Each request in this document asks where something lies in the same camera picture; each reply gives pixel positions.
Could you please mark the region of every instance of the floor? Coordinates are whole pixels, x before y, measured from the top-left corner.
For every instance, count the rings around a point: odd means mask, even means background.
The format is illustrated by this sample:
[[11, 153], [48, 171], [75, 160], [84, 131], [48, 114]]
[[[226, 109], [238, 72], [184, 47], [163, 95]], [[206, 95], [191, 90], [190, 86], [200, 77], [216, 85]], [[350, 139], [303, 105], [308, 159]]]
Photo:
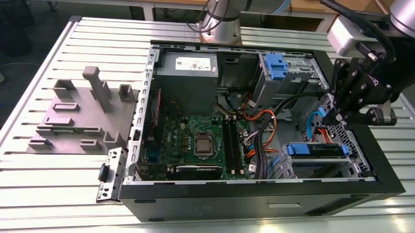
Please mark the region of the floor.
[[[32, 1], [30, 9], [35, 17], [35, 24], [24, 30], [32, 42], [31, 53], [22, 57], [10, 57], [0, 52], [0, 73], [7, 78], [7, 82], [0, 84], [0, 127], [14, 110], [70, 17], [72, 15], [80, 15], [119, 19], [132, 19], [132, 17], [134, 19], [143, 19], [142, 9], [138, 7], [130, 8], [127, 6], [59, 3], [58, 11], [51, 12], [46, 2]], [[156, 9], [158, 21], [194, 23], [198, 16], [198, 11]], [[262, 15], [243, 15], [242, 25], [247, 27], [263, 27], [264, 25], [260, 17]], [[405, 93], [414, 105], [415, 86], [410, 87]]]

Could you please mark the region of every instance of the white sticker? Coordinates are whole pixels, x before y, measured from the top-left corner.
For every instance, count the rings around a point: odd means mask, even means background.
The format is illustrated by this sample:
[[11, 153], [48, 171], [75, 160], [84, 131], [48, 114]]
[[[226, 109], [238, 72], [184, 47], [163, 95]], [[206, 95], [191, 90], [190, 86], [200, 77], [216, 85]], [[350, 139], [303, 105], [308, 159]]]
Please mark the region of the white sticker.
[[176, 70], [211, 71], [210, 58], [178, 57]]
[[255, 107], [255, 102], [252, 100], [248, 101], [248, 105], [254, 108]]
[[256, 171], [256, 166], [250, 164], [248, 171], [255, 172]]

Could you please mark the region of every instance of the ram slot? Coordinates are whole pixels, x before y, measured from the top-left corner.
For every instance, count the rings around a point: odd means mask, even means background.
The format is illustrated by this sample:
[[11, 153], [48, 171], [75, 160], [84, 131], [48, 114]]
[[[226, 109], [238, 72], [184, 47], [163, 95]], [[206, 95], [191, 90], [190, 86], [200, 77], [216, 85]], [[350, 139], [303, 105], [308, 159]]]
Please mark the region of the ram slot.
[[236, 120], [230, 120], [230, 132], [231, 132], [231, 144], [232, 144], [232, 157], [234, 157], [234, 166], [236, 172], [244, 174], [240, 164], [240, 147], [239, 147], [239, 134], [236, 129]]
[[234, 152], [232, 152], [232, 142], [231, 142], [231, 132], [230, 132], [230, 120], [223, 119], [222, 121], [222, 131], [223, 131], [223, 144], [226, 149], [226, 164], [227, 173], [235, 174], [235, 164], [234, 164]]

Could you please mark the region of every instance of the motherboard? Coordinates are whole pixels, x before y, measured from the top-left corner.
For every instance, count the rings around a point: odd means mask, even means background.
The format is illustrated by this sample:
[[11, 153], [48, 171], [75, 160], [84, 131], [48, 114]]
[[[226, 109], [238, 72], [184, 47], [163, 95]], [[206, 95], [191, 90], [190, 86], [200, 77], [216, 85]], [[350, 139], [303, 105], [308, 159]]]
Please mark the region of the motherboard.
[[206, 116], [166, 117], [159, 150], [139, 166], [146, 180], [250, 179], [243, 158], [244, 120]]

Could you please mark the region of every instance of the power supply label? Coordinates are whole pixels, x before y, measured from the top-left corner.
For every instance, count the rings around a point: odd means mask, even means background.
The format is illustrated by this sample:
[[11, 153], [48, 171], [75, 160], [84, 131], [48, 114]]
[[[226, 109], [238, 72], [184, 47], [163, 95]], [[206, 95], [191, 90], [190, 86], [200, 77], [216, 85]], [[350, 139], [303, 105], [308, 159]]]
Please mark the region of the power supply label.
[[176, 70], [211, 71], [210, 58], [178, 57]]

